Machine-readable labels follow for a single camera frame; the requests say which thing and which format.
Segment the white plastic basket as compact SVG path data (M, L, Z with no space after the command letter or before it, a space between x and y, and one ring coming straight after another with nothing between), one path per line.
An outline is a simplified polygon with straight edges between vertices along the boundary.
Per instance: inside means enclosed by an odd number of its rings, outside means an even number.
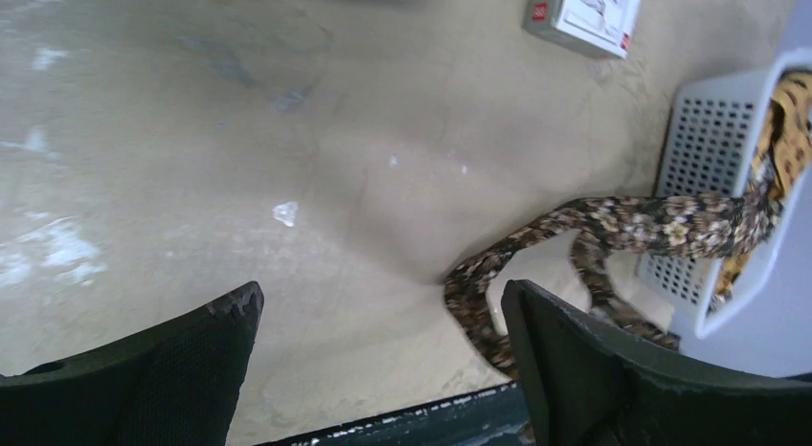
M696 78L672 103L656 181L659 196L718 193L739 197L768 138L771 108L782 123L796 106L811 119L811 51L797 48L770 64ZM720 258L643 256L637 274L668 301L670 329L689 357L767 376L811 369L811 169L777 174L786 186L771 236L752 250L729 295L717 293Z

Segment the brown floral tie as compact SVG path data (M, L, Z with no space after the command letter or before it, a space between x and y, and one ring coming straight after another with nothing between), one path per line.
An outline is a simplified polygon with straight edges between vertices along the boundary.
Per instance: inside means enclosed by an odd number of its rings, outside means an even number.
M680 345L676 334L646 319L616 293L606 270L608 258L618 252L671 258L746 256L770 238L783 213L780 200L755 190L738 197L578 197L461 261L443 280L444 306L482 359L518 380L510 339L497 331L489 308L489 286L519 252L572 232L569 260L589 294L589 314L675 351Z

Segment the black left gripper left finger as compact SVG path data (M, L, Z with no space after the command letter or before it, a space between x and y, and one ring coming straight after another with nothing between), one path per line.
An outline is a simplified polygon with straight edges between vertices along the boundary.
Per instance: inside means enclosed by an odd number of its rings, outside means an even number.
M174 319L2 377L2 444L225 444L263 306L249 281Z

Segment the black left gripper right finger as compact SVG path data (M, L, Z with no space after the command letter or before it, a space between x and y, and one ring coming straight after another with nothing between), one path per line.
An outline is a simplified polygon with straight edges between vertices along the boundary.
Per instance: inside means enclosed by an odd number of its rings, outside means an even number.
M540 445L807 445L811 385L724 368L603 323L526 280L502 296Z

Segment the small white cardboard box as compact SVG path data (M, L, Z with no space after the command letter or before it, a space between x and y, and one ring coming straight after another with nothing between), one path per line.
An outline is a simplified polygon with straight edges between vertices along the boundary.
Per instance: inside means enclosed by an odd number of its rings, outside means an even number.
M626 59L642 0L528 0L522 29L592 59Z

